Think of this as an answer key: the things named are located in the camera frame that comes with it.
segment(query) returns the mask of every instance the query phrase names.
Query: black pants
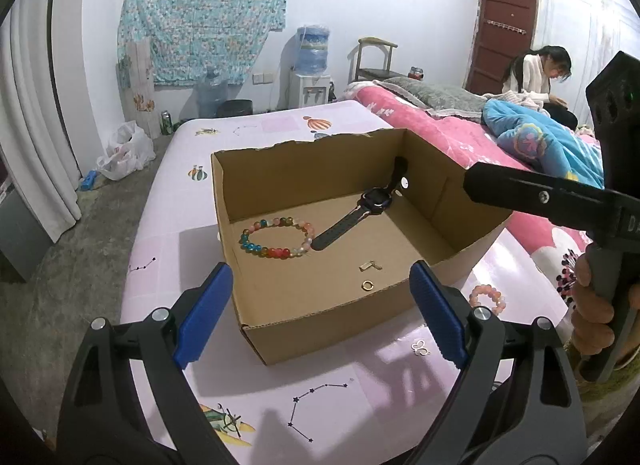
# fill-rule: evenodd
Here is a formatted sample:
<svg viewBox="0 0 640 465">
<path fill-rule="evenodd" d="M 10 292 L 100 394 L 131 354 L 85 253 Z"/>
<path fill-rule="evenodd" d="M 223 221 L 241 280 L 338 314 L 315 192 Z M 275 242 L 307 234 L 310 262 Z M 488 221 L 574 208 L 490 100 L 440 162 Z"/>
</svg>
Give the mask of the black pants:
<svg viewBox="0 0 640 465">
<path fill-rule="evenodd" d="M 545 103 L 544 108 L 549 112 L 552 119 L 559 124 L 568 127 L 571 131 L 575 131 L 575 128 L 578 127 L 578 119 L 564 106 L 547 102 Z"/>
</svg>

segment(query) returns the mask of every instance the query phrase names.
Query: woman's hand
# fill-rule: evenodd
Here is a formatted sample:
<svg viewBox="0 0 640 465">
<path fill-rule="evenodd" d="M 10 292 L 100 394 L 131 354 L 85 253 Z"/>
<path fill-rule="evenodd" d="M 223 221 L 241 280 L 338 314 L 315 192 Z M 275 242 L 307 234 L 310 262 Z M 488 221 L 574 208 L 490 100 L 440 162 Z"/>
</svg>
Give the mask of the woman's hand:
<svg viewBox="0 0 640 465">
<path fill-rule="evenodd" d="M 598 297 L 591 288 L 591 269 L 585 254 L 575 264 L 576 282 L 572 288 L 576 308 L 571 317 L 574 325 L 572 342 L 582 355 L 595 355 L 613 344 L 613 330 L 607 323 L 613 319 L 613 307 Z M 640 309 L 640 283 L 629 289 L 629 304 Z M 625 345 L 616 357 L 621 359 L 640 345 L 640 316 L 636 318 Z"/>
<path fill-rule="evenodd" d="M 551 95 L 551 93 L 549 93 L 549 102 L 551 102 L 552 104 L 559 104 L 563 107 L 568 106 L 566 100 L 561 99 L 560 97 L 556 97 L 555 95 Z"/>
</svg>

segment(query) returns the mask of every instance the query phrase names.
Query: white wardrobe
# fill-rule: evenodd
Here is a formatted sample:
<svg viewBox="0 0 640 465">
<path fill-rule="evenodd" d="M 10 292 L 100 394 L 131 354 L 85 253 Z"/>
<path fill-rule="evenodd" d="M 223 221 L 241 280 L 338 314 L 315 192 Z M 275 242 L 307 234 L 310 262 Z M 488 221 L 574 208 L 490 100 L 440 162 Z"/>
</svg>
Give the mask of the white wardrobe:
<svg viewBox="0 0 640 465">
<path fill-rule="evenodd" d="M 553 81 L 552 93 L 593 127 L 585 89 L 619 50 L 640 58 L 640 18 L 629 0 L 539 0 L 532 47 L 545 44 L 564 46 L 572 60 L 572 76 Z"/>
</svg>

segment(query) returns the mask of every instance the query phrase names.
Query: blue gripper pad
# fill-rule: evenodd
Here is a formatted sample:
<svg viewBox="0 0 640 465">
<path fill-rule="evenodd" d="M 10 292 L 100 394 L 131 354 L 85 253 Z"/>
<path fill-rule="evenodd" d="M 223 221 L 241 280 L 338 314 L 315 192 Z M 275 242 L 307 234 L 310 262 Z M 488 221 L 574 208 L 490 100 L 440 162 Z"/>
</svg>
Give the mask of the blue gripper pad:
<svg viewBox="0 0 640 465">
<path fill-rule="evenodd" d="M 196 362 L 215 328 L 234 287 L 231 268 L 222 263 L 220 270 L 204 285 L 205 289 L 196 304 L 180 325 L 178 345 L 174 361 L 181 369 L 189 362 Z"/>
<path fill-rule="evenodd" d="M 442 285 L 424 262 L 417 261 L 412 265 L 409 289 L 442 356 L 456 368 L 464 368 L 469 358 L 464 327 L 442 294 Z"/>
</svg>

